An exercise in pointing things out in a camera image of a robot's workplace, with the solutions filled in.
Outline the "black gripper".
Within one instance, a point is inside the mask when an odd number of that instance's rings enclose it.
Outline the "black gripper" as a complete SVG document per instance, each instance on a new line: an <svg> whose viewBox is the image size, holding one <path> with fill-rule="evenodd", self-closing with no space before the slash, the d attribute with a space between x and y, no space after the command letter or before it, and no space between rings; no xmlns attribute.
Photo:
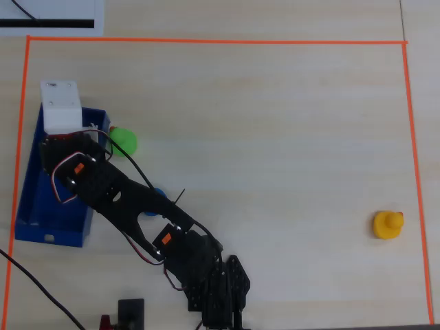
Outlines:
<svg viewBox="0 0 440 330"><path fill-rule="evenodd" d="M39 143L42 167L45 171L55 166L73 153L82 153L96 160L104 159L104 148L86 133L48 135Z"/></svg>

